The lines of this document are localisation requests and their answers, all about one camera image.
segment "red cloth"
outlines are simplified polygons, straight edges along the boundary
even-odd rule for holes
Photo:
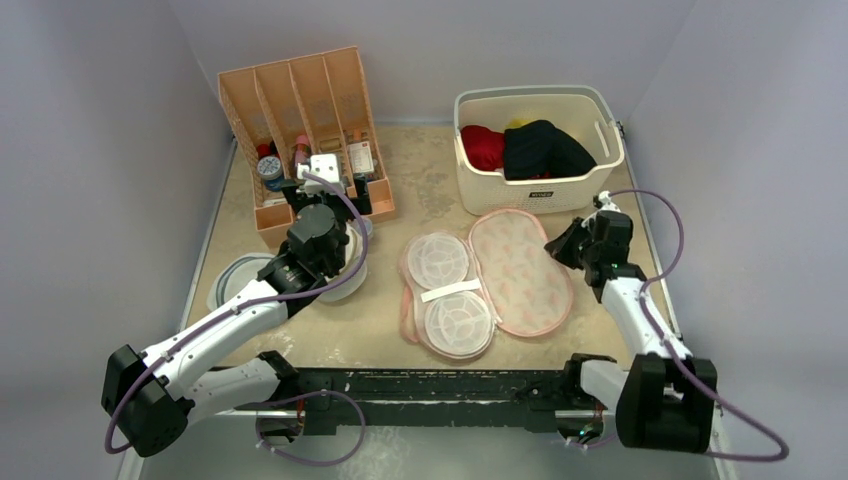
[[[460,131],[465,155],[478,170],[494,172],[503,168],[503,133],[493,132],[479,125],[468,125]]]
[[[256,147],[256,153],[259,154],[259,158],[267,157],[268,155],[271,155],[271,147],[268,146],[268,144],[263,143]]]

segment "small bottle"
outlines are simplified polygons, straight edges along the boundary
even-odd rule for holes
[[[312,155],[312,152],[309,148],[309,137],[306,135],[298,135],[294,143],[295,150],[292,162],[294,163],[295,169],[297,169],[298,165],[309,161],[309,157]]]
[[[256,165],[256,173],[268,190],[279,192],[283,189],[283,163],[276,156],[262,157]]]

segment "white label tag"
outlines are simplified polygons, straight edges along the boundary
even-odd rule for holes
[[[450,295],[451,293],[466,292],[468,290],[478,290],[482,287],[483,285],[480,284],[479,278],[475,278],[474,280],[468,280],[465,282],[452,283],[450,285],[445,285],[444,287],[439,287],[435,290],[430,290],[429,292],[422,293],[421,301],[427,303],[437,298],[444,297],[445,295]]]
[[[368,146],[368,142],[348,145],[347,153],[350,157],[353,173],[374,173],[374,159],[371,158],[371,148]]]

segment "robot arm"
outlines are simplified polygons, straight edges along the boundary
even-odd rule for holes
[[[324,159],[320,165],[327,167],[330,160]],[[125,402],[116,425],[140,456],[162,451],[203,418],[269,400],[281,382],[296,374],[277,352],[262,353],[237,367],[210,370],[249,339],[280,326],[309,305],[317,297],[309,292],[326,286],[328,279],[339,276],[345,267],[345,249],[351,236],[359,233],[346,223],[353,217],[346,202],[332,190],[316,187],[329,184],[340,190],[337,182],[324,176],[318,177],[321,181],[311,176],[305,193],[299,193],[300,187],[294,183],[287,186],[286,196],[296,200],[293,206],[298,218],[278,255],[232,300],[190,328],[139,353],[125,345],[109,357],[101,404],[114,415],[119,403]],[[357,187],[367,200],[367,187]],[[269,300],[278,296],[289,300]],[[145,376],[154,365],[158,365],[155,377]]]
[[[715,367],[695,358],[671,332],[646,291],[646,309],[657,320],[659,332],[654,329],[640,305],[645,274],[628,261],[633,222],[608,192],[598,195],[595,206],[596,212],[585,220],[576,218],[545,249],[559,263],[585,272],[586,284],[615,320],[634,360],[625,372],[609,357],[576,354],[568,367],[577,371],[574,377],[582,391],[615,411],[624,446],[704,452],[712,431],[713,402],[680,374],[664,340],[713,390]]]

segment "gray wall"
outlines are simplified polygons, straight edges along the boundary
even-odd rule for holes
[[[174,331],[228,127],[165,0],[3,2],[0,477],[114,478],[108,355]]]
[[[637,180],[686,223],[669,283],[687,343],[793,448],[745,479],[848,478],[845,25],[845,2],[699,0],[630,122]],[[648,213],[668,261],[673,221]],[[728,426],[735,450],[776,451]]]
[[[466,90],[589,84],[627,117],[694,0],[171,0],[222,71],[359,45],[375,116],[448,122]]]

